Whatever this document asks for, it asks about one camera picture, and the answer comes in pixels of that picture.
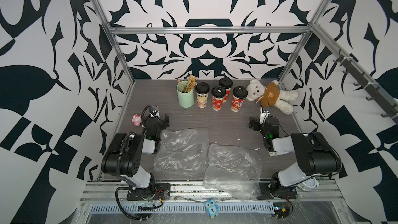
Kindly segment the clear plastic bag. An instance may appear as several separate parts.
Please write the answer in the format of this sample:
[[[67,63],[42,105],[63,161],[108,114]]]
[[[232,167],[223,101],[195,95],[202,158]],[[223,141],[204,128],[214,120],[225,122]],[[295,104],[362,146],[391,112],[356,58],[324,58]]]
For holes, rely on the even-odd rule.
[[[207,128],[164,130],[153,170],[194,177],[208,167],[209,134]]]
[[[230,194],[241,201],[261,195],[262,161],[254,150],[211,144],[203,187]]]

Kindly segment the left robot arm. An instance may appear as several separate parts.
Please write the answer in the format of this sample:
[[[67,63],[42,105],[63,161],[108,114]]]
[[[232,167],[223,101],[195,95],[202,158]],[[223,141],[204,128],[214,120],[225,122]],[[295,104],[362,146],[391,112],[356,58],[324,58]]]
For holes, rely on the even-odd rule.
[[[102,173],[111,175],[128,184],[128,190],[155,191],[155,180],[141,166],[143,154],[154,154],[160,149],[161,132],[170,126],[170,118],[149,117],[144,121],[142,134],[117,133],[102,162]]]

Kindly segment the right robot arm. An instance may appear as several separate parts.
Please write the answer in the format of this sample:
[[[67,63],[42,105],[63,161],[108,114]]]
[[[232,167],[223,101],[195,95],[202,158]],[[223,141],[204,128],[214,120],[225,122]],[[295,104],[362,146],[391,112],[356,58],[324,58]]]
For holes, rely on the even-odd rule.
[[[270,191],[293,189],[296,185],[315,176],[333,176],[342,169],[342,161],[334,148],[320,132],[292,133],[279,136],[279,123],[270,118],[249,118],[249,128],[260,132],[264,147],[270,156],[281,156],[293,152],[296,162],[285,170],[275,173],[270,181]]]

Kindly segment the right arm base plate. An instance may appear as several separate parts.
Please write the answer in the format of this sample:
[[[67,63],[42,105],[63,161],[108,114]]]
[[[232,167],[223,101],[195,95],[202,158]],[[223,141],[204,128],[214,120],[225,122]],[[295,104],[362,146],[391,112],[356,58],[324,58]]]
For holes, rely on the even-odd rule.
[[[261,195],[257,196],[258,200],[286,199],[286,197],[288,197],[289,200],[295,200],[297,197],[296,187],[278,187],[272,189],[269,181],[261,181],[259,186]]]

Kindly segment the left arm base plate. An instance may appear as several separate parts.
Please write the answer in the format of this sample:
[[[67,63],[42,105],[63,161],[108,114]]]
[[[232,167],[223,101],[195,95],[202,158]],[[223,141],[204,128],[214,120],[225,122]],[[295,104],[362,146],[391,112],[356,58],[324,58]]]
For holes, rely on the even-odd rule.
[[[169,183],[155,183],[145,189],[129,190],[127,193],[128,201],[139,201],[150,198],[151,200],[159,200],[159,198],[169,199],[171,191],[171,184]]]

